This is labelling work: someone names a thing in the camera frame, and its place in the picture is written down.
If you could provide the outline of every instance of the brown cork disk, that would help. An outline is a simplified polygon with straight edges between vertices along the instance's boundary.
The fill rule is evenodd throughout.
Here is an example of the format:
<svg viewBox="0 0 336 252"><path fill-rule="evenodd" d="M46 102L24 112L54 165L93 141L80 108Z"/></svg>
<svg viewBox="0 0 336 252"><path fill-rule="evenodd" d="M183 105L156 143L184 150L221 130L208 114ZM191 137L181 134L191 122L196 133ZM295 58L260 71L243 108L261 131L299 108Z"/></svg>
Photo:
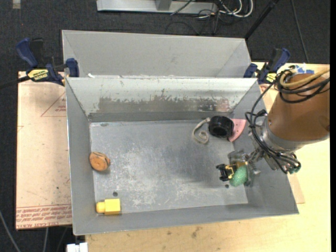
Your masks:
<svg viewBox="0 0 336 252"><path fill-rule="evenodd" d="M104 171L111 164L110 159L100 152L91 152L89 160L92 168L96 171Z"/></svg>

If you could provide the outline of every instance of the green ball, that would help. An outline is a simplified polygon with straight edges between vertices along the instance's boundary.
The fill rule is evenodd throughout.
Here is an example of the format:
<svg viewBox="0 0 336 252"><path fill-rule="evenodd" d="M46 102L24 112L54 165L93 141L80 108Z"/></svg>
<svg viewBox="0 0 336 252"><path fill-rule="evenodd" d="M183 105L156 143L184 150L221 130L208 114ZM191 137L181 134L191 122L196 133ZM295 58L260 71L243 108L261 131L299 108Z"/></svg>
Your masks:
<svg viewBox="0 0 336 252"><path fill-rule="evenodd" d="M234 173L233 177L230 179L230 185L237 187L243 185L247 181L247 168L246 166L241 166Z"/></svg>

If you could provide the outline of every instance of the dark carpet floor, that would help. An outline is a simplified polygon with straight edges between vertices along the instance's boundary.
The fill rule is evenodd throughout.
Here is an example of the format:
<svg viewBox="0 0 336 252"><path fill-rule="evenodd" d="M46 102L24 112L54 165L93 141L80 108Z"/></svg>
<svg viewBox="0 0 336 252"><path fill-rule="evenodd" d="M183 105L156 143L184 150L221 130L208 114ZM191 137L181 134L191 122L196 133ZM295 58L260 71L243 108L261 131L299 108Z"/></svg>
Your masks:
<svg viewBox="0 0 336 252"><path fill-rule="evenodd" d="M225 17L229 24L219 22L214 34L213 20L205 23L179 14L98 13L96 0L21 0L21 9L13 9L13 0L0 0L0 84L14 80L16 72L27 69L15 51L15 44L25 37L43 38L45 54L54 56L56 64L62 62L63 29L243 38L269 1L254 0L255 9L248 18L237 21ZM280 0L247 43L254 61L265 61L273 48L285 47L291 53L290 62L330 63L330 0ZM16 126L17 87L12 86L0 90L0 210L22 252L42 251L45 229L13 229ZM50 229L47 251L56 250L63 232L61 227ZM74 238L69 229L64 243L71 241ZM15 251L1 223L0 251Z"/></svg>

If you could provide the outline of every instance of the pink object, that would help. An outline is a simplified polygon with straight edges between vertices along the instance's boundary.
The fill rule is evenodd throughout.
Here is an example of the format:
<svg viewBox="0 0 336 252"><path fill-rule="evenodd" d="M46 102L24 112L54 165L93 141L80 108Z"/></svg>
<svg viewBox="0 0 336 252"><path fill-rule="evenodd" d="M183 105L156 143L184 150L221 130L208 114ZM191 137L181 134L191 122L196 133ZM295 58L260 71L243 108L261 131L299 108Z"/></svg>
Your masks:
<svg viewBox="0 0 336 252"><path fill-rule="evenodd" d="M233 128L233 134L228 138L230 142L235 141L243 132L245 125L246 125L246 120L243 119L231 119L235 126Z"/></svg>

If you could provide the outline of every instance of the black tape roll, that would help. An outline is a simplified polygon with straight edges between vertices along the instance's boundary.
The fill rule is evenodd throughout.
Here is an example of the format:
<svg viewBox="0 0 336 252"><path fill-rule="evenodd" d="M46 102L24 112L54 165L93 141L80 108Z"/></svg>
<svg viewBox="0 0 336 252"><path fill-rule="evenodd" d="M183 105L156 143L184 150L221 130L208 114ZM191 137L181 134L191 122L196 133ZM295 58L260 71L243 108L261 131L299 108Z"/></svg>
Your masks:
<svg viewBox="0 0 336 252"><path fill-rule="evenodd" d="M209 133L220 138L229 138L233 134L234 123L224 116L214 116L209 122Z"/></svg>

